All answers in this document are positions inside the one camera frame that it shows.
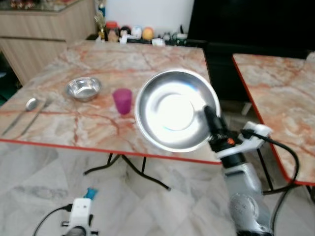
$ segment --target wooden cabinet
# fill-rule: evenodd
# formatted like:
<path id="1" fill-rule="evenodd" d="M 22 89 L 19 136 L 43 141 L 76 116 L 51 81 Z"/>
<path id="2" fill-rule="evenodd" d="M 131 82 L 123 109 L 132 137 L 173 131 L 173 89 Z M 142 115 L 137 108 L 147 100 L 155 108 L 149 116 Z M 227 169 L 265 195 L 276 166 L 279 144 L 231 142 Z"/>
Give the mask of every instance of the wooden cabinet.
<path id="1" fill-rule="evenodd" d="M 59 12 L 1 11 L 0 50 L 25 84 L 66 49 L 96 32 L 94 1 L 77 0 Z"/>

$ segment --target marble table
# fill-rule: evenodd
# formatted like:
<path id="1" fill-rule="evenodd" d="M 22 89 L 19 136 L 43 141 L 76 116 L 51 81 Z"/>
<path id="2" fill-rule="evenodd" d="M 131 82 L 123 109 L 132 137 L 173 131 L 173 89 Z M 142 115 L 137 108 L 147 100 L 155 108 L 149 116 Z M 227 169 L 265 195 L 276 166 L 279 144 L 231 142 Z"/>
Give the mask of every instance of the marble table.
<path id="1" fill-rule="evenodd" d="M 233 59 L 260 121 L 273 129 L 271 138 L 298 155 L 297 184 L 315 185 L 315 63 L 302 59 L 234 54 Z M 295 162 L 272 146 L 284 177 Z"/>
<path id="2" fill-rule="evenodd" d="M 158 72 L 178 67 L 195 71 L 209 81 L 199 48 L 74 43 L 0 108 L 2 133 L 31 97 L 53 100 L 25 135 L 21 135 L 22 130 L 43 104 L 25 114 L 0 141 L 219 165 L 208 144 L 191 153 L 167 152 L 149 143 L 136 125 L 133 106 L 142 85 Z M 102 83 L 98 97 L 86 103 L 73 100 L 64 91 L 70 80 L 83 76 L 97 77 Z M 112 98 L 118 88 L 133 92 L 132 111 L 124 116 L 117 112 Z"/>

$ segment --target small metal bowl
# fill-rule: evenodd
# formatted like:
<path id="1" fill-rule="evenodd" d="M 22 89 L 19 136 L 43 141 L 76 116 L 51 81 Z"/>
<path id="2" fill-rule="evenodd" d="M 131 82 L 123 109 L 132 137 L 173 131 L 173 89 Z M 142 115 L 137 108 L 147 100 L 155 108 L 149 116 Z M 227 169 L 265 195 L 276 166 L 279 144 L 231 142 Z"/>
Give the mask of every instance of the small metal bowl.
<path id="1" fill-rule="evenodd" d="M 65 87 L 65 92 L 69 96 L 87 102 L 97 96 L 101 89 L 101 83 L 94 77 L 80 77 L 71 80 Z"/>
<path id="2" fill-rule="evenodd" d="M 197 73 L 174 69 L 155 75 L 142 87 L 135 104 L 135 118 L 142 134 L 155 146 L 188 152 L 210 138 L 206 105 L 221 116 L 211 85 Z"/>

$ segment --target marble floor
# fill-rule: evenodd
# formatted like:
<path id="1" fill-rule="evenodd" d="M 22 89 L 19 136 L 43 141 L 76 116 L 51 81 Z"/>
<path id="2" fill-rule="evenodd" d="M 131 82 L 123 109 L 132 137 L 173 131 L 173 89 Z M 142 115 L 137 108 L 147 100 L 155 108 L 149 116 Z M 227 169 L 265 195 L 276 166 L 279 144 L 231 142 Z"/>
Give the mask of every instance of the marble floor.
<path id="1" fill-rule="evenodd" d="M 232 129 L 247 117 L 228 111 Z M 262 150 L 276 186 L 285 183 L 265 145 Z M 246 155 L 266 189 L 255 153 Z M 142 158 L 130 157 L 141 168 Z M 228 212 L 228 195 L 221 167 L 149 158 L 145 173 L 170 185 L 161 186 L 138 176 L 122 160 L 111 168 L 83 176 L 89 168 L 103 165 L 104 153 L 0 143 L 0 235 L 31 236 L 51 210 L 83 197 L 88 187 L 98 189 L 93 200 L 93 230 L 100 236 L 234 236 Z M 266 196 L 272 209 L 279 195 Z M 60 236 L 60 222 L 68 212 L 57 212 L 43 224 L 39 236 Z M 313 236 L 315 206 L 305 187 L 294 189 L 281 209 L 277 236 Z"/>

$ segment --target plastic cup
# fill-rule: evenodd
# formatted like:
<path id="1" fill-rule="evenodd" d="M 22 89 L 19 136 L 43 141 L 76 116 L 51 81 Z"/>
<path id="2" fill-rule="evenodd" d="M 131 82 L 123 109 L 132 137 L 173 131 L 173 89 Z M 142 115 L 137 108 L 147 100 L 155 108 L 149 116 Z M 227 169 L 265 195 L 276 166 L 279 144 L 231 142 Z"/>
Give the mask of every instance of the plastic cup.
<path id="1" fill-rule="evenodd" d="M 122 115 L 128 114 L 131 110 L 132 92 L 127 88 L 119 88 L 113 93 L 113 97 L 118 112 Z"/>

